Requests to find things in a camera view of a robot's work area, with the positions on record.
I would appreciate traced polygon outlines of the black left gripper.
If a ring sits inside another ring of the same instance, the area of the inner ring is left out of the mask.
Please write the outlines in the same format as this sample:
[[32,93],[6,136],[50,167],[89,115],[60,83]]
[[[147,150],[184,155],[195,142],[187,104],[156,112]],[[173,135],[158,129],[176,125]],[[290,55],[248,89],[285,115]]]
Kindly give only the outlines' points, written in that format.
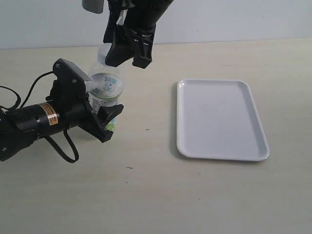
[[109,141],[113,132],[105,130],[100,121],[102,125],[108,125],[124,109],[122,104],[101,106],[96,117],[89,104],[85,85],[53,85],[46,100],[58,115],[58,124],[45,130],[48,136],[77,126],[101,142]]

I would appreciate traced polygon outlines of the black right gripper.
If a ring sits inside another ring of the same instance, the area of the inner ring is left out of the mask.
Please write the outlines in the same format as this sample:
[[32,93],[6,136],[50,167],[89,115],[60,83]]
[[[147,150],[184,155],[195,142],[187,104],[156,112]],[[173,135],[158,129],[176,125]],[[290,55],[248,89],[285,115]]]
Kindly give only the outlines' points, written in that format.
[[[118,67],[133,58],[132,65],[147,68],[152,62],[156,23],[172,0],[109,0],[109,19],[103,43],[111,43],[105,63]],[[133,49],[125,29],[134,37]]]

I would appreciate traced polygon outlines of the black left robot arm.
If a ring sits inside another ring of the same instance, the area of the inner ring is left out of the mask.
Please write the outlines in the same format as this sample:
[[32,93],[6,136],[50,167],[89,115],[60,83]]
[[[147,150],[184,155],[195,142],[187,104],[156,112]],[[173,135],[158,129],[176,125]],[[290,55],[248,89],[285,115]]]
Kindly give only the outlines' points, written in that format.
[[[43,138],[65,161],[75,163],[79,153],[68,134],[69,129],[80,127],[101,142],[109,141],[113,132],[106,125],[123,108],[122,104],[101,107],[96,114],[84,87],[54,85],[46,102],[0,113],[0,159],[5,161]],[[74,158],[52,139],[52,135],[60,132],[72,148]]]

